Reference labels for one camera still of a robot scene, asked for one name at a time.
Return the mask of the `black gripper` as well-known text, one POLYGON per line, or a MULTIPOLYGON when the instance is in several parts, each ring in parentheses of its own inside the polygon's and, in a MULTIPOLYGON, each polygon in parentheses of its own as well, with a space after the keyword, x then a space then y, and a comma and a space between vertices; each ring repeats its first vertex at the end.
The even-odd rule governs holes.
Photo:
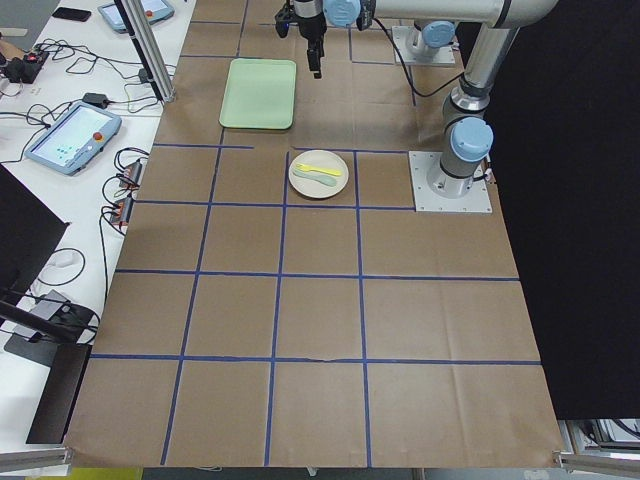
POLYGON ((322 78, 323 47, 318 42, 326 33, 326 20, 321 0, 286 1, 275 14, 275 29, 280 38, 288 35, 289 27, 296 24, 303 38, 308 40, 307 60, 315 79, 322 78))

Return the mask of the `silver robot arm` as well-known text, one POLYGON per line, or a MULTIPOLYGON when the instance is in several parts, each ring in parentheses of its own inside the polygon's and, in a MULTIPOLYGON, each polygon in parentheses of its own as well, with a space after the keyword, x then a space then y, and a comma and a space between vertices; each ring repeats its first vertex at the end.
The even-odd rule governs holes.
POLYGON ((455 29, 456 25, 448 20, 415 20, 406 46, 418 58, 433 57, 453 41, 455 29))
POLYGON ((519 32, 549 14, 554 1, 287 1, 274 16, 279 37, 298 27, 307 40, 309 70, 322 77, 327 25, 365 30, 383 18, 450 20, 481 25, 470 59, 443 105, 445 146, 438 163, 427 173, 437 195, 465 196, 478 178, 478 165, 493 143, 491 127, 483 120, 499 68, 519 32))

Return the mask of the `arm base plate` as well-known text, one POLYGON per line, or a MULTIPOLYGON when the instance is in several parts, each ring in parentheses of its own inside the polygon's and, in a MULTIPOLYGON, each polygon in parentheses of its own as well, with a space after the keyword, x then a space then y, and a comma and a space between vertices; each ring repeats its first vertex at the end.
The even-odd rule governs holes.
POLYGON ((467 179, 457 179, 441 168, 441 152, 410 151, 409 170, 414 206, 418 213, 491 214, 487 182, 479 164, 467 179))
POLYGON ((450 45, 439 48, 427 46, 421 32, 414 26, 393 26, 392 37, 400 51, 395 53, 395 63, 400 65, 403 59, 407 66, 422 65, 433 67, 454 67, 456 60, 450 45))

